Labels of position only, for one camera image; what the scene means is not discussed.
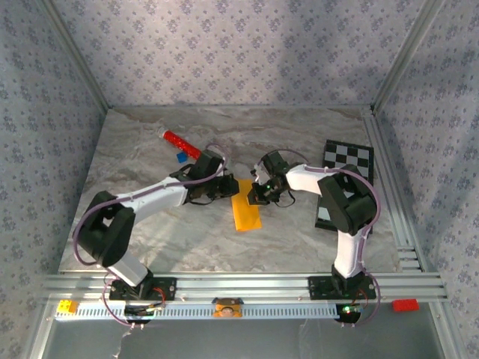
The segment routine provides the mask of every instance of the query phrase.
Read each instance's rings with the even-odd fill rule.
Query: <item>red cylinder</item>
[[[163,134],[163,138],[174,146],[178,147],[189,157],[198,159],[201,155],[201,151],[195,146],[189,144],[186,140],[183,140],[180,136],[176,135],[172,131],[168,130]]]

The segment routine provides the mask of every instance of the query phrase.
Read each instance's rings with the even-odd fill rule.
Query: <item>yellow block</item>
[[[261,228],[259,206],[250,206],[248,193],[251,191],[250,179],[239,179],[239,193],[231,198],[234,224],[238,231],[257,230]]]
[[[58,303],[57,312],[59,313],[75,313],[78,307],[77,301],[62,300]]]

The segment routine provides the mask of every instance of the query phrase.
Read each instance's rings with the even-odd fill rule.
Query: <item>marble surface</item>
[[[135,191],[177,171],[178,150],[156,134],[167,126],[198,148],[211,141],[228,148],[236,178],[270,150],[287,147],[319,165],[326,139],[368,145],[359,111],[312,108],[138,108],[110,110],[106,118],[73,227],[102,190]],[[285,154],[286,160],[294,155]],[[314,227],[317,196],[295,192],[294,206],[260,208],[263,228],[235,231],[231,199],[159,212],[137,224],[130,250],[152,271],[330,271],[337,234]],[[365,249],[371,271],[397,271],[387,212]],[[60,271],[85,269],[67,243]]]

